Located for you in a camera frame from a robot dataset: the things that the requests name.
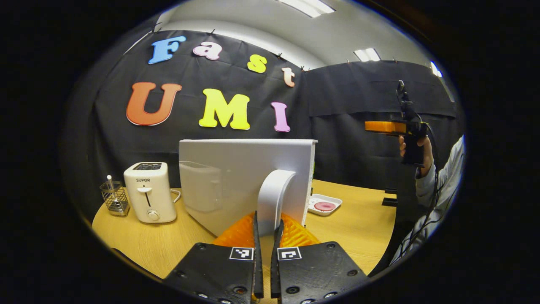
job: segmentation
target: red round object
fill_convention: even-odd
[[[320,211],[331,211],[336,208],[336,206],[329,202],[318,202],[315,204],[315,209]]]

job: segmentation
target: screw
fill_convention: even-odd
[[[291,286],[285,290],[287,293],[293,294],[300,291],[300,288],[297,286]]]
[[[245,287],[242,287],[242,286],[237,286],[237,287],[234,287],[233,288],[233,291],[237,294],[245,294],[247,289]]]

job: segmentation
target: white plate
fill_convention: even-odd
[[[317,210],[317,209],[315,209],[315,204],[317,204],[318,202],[331,203],[331,204],[333,204],[335,206],[335,208],[332,209],[332,210],[329,210],[329,211]],[[321,195],[321,194],[313,194],[309,198],[309,204],[307,206],[307,210],[309,212],[311,212],[311,213],[319,214],[319,215],[322,215],[322,216],[328,216],[328,215],[332,214],[334,211],[336,211],[336,209],[339,208],[341,203],[342,203],[342,200],[336,199],[335,197],[330,197],[330,196]]]

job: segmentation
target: ceiling light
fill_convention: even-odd
[[[377,54],[377,52],[375,51],[375,49],[373,48],[369,48],[366,50],[366,53],[368,54],[369,56],[369,59],[373,60],[373,61],[379,61],[381,60],[381,58],[379,57],[379,55]]]
[[[319,0],[277,0],[283,2],[311,18],[319,17],[322,14],[329,14],[335,12],[334,9],[320,2]]]
[[[363,62],[370,61],[370,60],[371,61],[381,60],[381,58],[377,54],[377,51],[375,51],[374,48],[369,48],[365,50],[356,50],[353,53],[358,57],[358,59],[360,59]]]
[[[369,61],[369,56],[364,52],[363,50],[356,50],[353,52],[358,59],[360,59],[363,62]]]
[[[438,77],[442,77],[441,71],[439,71],[437,69],[437,67],[435,66],[435,63],[433,63],[433,61],[431,61],[431,72],[433,72],[433,75],[436,75]]]
[[[326,4],[322,3],[319,0],[303,0],[303,1],[313,6],[314,8],[322,11],[323,13],[329,14],[331,12],[335,12],[335,9],[327,6]]]

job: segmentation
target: pink letter i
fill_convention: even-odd
[[[287,117],[285,116],[287,105],[281,102],[272,102],[271,105],[275,111],[274,130],[278,132],[289,132],[291,128],[287,125]]]

